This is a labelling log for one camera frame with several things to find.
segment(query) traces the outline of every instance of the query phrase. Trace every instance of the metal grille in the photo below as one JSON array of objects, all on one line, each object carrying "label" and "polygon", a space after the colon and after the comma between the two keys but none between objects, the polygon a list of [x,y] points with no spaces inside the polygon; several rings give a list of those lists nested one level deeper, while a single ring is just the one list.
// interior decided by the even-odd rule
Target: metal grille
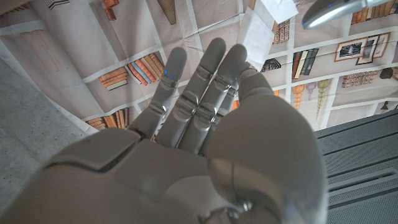
[{"label": "metal grille", "polygon": [[390,116],[318,140],[322,153],[331,153],[398,133],[398,118]]},{"label": "metal grille", "polygon": [[396,224],[398,192],[329,210],[327,224]]},{"label": "metal grille", "polygon": [[376,165],[366,167],[366,168],[363,168],[360,170],[348,172],[346,174],[337,175],[336,177],[331,177],[328,179],[328,184],[334,184],[337,182],[341,182],[341,181],[352,179],[352,178],[359,177],[362,175],[370,174],[372,172],[376,172],[376,171],[383,170],[383,169],[390,168],[390,167],[398,169],[398,159],[393,159],[391,161],[376,164]]},{"label": "metal grille", "polygon": [[398,134],[324,156],[328,176],[398,156]]},{"label": "metal grille", "polygon": [[364,187],[356,190],[351,190],[342,194],[334,195],[329,197],[329,205],[334,205],[337,203],[347,202],[356,198],[364,197],[371,194],[376,194],[385,190],[393,189],[398,187],[398,179],[392,179],[384,181],[378,184],[372,184],[367,187],[366,184],[362,184]]},{"label": "metal grille", "polygon": [[331,134],[336,134],[336,133],[344,131],[344,130],[349,130],[349,129],[355,128],[357,126],[360,126],[362,124],[367,124],[370,122],[377,122],[377,120],[383,119],[383,118],[386,118],[389,116],[395,116],[397,118],[398,111],[392,110],[392,111],[389,111],[389,112],[381,114],[381,115],[370,116],[370,117],[358,119],[356,121],[352,121],[349,123],[333,126],[330,128],[325,128],[325,129],[322,129],[319,131],[315,131],[314,134],[316,135],[316,137],[318,137],[318,139],[321,139],[321,138],[324,138],[325,136],[329,136]]}]

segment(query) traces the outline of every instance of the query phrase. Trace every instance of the framed picture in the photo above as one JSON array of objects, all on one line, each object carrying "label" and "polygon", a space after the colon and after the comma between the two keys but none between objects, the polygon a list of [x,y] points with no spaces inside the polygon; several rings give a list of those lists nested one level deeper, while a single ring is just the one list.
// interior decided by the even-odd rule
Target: framed picture
[{"label": "framed picture", "polygon": [[335,62],[362,57],[367,39],[367,37],[364,37],[338,44],[336,49]]},{"label": "framed picture", "polygon": [[368,41],[366,42],[365,47],[363,47],[364,48],[363,56],[358,58],[355,65],[364,65],[373,62],[374,49],[376,48],[378,39],[379,39],[378,35],[368,37]]},{"label": "framed picture", "polygon": [[374,49],[373,58],[383,57],[387,49],[388,41],[390,40],[390,33],[380,34],[377,40],[376,48]]}]

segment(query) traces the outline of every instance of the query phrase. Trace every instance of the bookshelf wallpaper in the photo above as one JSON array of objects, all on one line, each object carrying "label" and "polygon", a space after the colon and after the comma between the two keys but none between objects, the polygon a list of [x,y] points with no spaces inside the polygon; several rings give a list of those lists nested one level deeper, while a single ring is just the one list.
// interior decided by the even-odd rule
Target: bookshelf wallpaper
[{"label": "bookshelf wallpaper", "polygon": [[[33,0],[0,17],[0,57],[87,133],[125,128],[149,104],[171,50],[188,56],[173,106],[210,41],[236,43],[249,1],[174,1],[173,9],[81,0],[50,10]],[[261,70],[275,95],[314,130],[396,110],[398,0],[303,30],[314,1],[296,1],[298,14],[277,26]]]}]

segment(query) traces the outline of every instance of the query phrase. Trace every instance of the book spine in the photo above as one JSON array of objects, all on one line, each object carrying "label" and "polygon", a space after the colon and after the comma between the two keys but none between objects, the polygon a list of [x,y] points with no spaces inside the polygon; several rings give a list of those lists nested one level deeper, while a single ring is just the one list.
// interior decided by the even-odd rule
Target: book spine
[{"label": "book spine", "polygon": [[312,57],[312,52],[313,52],[313,49],[308,50],[308,54],[305,57],[303,69],[301,69],[300,75],[304,75],[305,72],[307,71],[308,63],[310,62],[310,58]]},{"label": "book spine", "polygon": [[366,20],[370,20],[372,18],[372,11],[373,11],[373,7],[370,7],[368,10],[368,14],[366,15]]},{"label": "book spine", "polygon": [[376,11],[376,7],[372,7],[372,16],[371,16],[371,19],[374,19],[374,13],[375,13],[375,11]]},{"label": "book spine", "polygon": [[127,80],[121,80],[120,82],[117,82],[115,84],[107,86],[106,89],[110,91],[110,90],[113,90],[113,89],[115,89],[117,87],[121,87],[121,86],[123,86],[125,84],[127,84]]},{"label": "book spine", "polygon": [[104,120],[105,120],[106,126],[108,128],[112,128],[112,123],[110,122],[110,120],[107,116],[104,117]]},{"label": "book spine", "polygon": [[91,126],[95,126],[95,125],[97,125],[97,124],[102,124],[102,121],[95,121],[95,122],[91,123],[90,125],[91,125]]},{"label": "book spine", "polygon": [[366,16],[368,16],[368,11],[369,11],[369,8],[364,8],[362,10],[361,22],[366,21]]},{"label": "book spine", "polygon": [[116,16],[114,15],[113,9],[111,9],[111,8],[106,8],[106,9],[105,9],[105,14],[106,14],[106,17],[108,17],[108,20],[109,20],[109,21],[116,20]]},{"label": "book spine", "polygon": [[156,67],[160,70],[160,72],[164,72],[164,66],[160,62],[159,58],[157,58],[156,54],[152,53],[149,55],[150,59],[155,63]]},{"label": "book spine", "polygon": [[294,78],[300,77],[301,69],[303,69],[304,61],[305,61],[305,58],[307,57],[307,54],[308,54],[308,51],[306,51],[306,50],[302,52],[300,62],[298,63],[296,75],[294,76]]},{"label": "book spine", "polygon": [[391,0],[386,3],[386,8],[384,10],[384,16],[388,16],[390,14],[390,11],[392,9],[392,6],[394,5],[395,0]]},{"label": "book spine", "polygon": [[116,121],[118,122],[118,128],[121,128],[122,126],[120,125],[120,117],[118,111],[116,112]]},{"label": "book spine", "polygon": [[109,116],[109,118],[110,118],[110,120],[111,120],[111,122],[112,122],[112,126],[113,126],[114,128],[117,128],[118,125],[116,124],[116,118],[115,118],[115,116],[114,116],[113,114],[111,114],[111,115]]},{"label": "book spine", "polygon": [[124,122],[123,110],[119,110],[118,112],[119,112],[120,125],[124,129],[126,128],[126,123]]},{"label": "book spine", "polygon": [[137,70],[132,66],[132,64],[129,64],[128,67],[130,68],[130,71],[134,77],[136,77],[143,85],[148,85],[148,83],[144,80],[144,78],[137,72]]},{"label": "book spine", "polygon": [[136,60],[136,64],[138,65],[139,68],[141,68],[141,70],[145,73],[146,76],[148,76],[148,78],[152,82],[156,81],[156,78],[151,74],[148,68],[145,67],[145,65],[140,60]]},{"label": "book spine", "polygon": [[101,123],[101,124],[97,124],[97,125],[94,126],[94,128],[100,128],[100,127],[105,127],[105,124]]},{"label": "book spine", "polygon": [[138,67],[136,62],[131,62],[132,66],[137,70],[137,72],[144,78],[147,83],[152,83],[147,75],[145,75],[144,71]]},{"label": "book spine", "polygon": [[380,16],[380,5],[375,7],[374,10],[374,18],[378,18]]},{"label": "book spine", "polygon": [[129,123],[129,108],[124,109],[124,122],[125,122],[126,127],[128,127],[130,125],[130,123]]},{"label": "book spine", "polygon": [[310,61],[309,61],[309,63],[308,63],[308,66],[307,66],[307,69],[305,70],[304,75],[310,75],[310,72],[311,72],[311,69],[312,69],[313,64],[314,64],[314,62],[315,62],[315,59],[316,59],[316,56],[317,56],[318,51],[319,51],[319,49],[314,49],[314,50],[313,50],[312,56],[311,56],[311,58],[310,58]]},{"label": "book spine", "polygon": [[356,23],[356,17],[358,16],[358,12],[353,13],[353,18],[351,19],[351,25]]},{"label": "book spine", "polygon": [[113,78],[115,76],[118,76],[118,75],[120,75],[122,73],[126,73],[126,72],[127,72],[126,68],[121,67],[121,68],[118,68],[116,70],[113,70],[112,72],[108,72],[107,74],[100,76],[99,80],[100,81],[105,81],[105,80],[107,80],[109,78]]},{"label": "book spine", "polygon": [[113,6],[119,4],[119,0],[103,0],[105,7],[112,8]]},{"label": "book spine", "polygon": [[145,58],[141,58],[140,61],[145,65],[145,67],[147,67],[149,72],[155,77],[156,81],[160,80],[154,69],[149,65],[149,63],[147,62],[147,60],[145,60]]},{"label": "book spine", "polygon": [[105,83],[108,83],[108,82],[117,80],[118,78],[126,77],[126,76],[128,76],[128,74],[127,74],[127,73],[123,73],[123,74],[117,75],[117,76],[115,76],[115,77],[113,77],[113,78],[109,78],[109,79],[107,79],[107,80],[105,80],[105,81],[102,81],[101,83],[102,83],[102,84],[105,84]]},{"label": "book spine", "polygon": [[131,70],[130,70],[130,68],[129,68],[129,64],[125,65],[124,67],[127,69],[127,72],[128,72],[128,74],[129,74],[129,76],[133,79],[133,81],[134,81],[135,83],[137,83],[138,85],[140,85],[141,82],[138,80],[138,78],[136,78],[136,77],[132,74],[132,72],[131,72]]},{"label": "book spine", "polygon": [[386,4],[387,4],[387,3],[384,3],[384,4],[381,4],[381,5],[380,5],[379,17],[383,17],[383,16],[384,16],[384,11],[386,10]]},{"label": "book spine", "polygon": [[362,10],[358,11],[358,14],[356,15],[356,23],[361,22],[361,17],[362,17]]},{"label": "book spine", "polygon": [[397,9],[398,9],[398,0],[394,1],[393,5],[390,9],[390,14],[396,13]]},{"label": "book spine", "polygon": [[146,55],[145,60],[148,62],[149,66],[155,71],[156,75],[159,78],[162,78],[162,72],[159,70],[159,68],[155,65],[154,61],[151,59],[149,55]]},{"label": "book spine", "polygon": [[302,54],[301,52],[296,52],[294,54],[292,78],[294,78],[294,76],[296,76],[296,71],[297,71],[297,67],[299,65],[299,60],[300,60],[301,54]]},{"label": "book spine", "polygon": [[89,120],[89,121],[87,121],[89,124],[92,124],[92,123],[94,123],[94,122],[97,122],[97,121],[101,121],[101,118],[94,118],[94,119],[91,119],[91,120]]},{"label": "book spine", "polygon": [[127,80],[127,77],[121,77],[121,78],[118,78],[116,80],[113,80],[113,81],[110,81],[110,82],[107,82],[107,83],[102,83],[102,86],[106,88],[106,87],[108,87],[110,85],[113,85],[113,84],[118,83],[118,82],[123,81],[123,80]]}]

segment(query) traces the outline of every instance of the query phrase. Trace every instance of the metal object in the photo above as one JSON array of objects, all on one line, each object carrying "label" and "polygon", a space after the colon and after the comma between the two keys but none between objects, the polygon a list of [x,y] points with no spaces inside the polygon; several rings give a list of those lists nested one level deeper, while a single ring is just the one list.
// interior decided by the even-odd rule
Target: metal object
[{"label": "metal object", "polygon": [[[210,46],[156,142],[186,60],[181,48],[127,130],[105,129],[55,155],[0,222],[324,223],[325,168],[309,124],[244,62],[242,45],[207,88],[225,43]],[[240,107],[228,113],[237,91]],[[179,141],[183,150],[168,147]]]},{"label": "metal object", "polygon": [[303,17],[304,29],[315,29],[323,24],[358,12],[366,7],[373,7],[389,0],[317,0]]}]

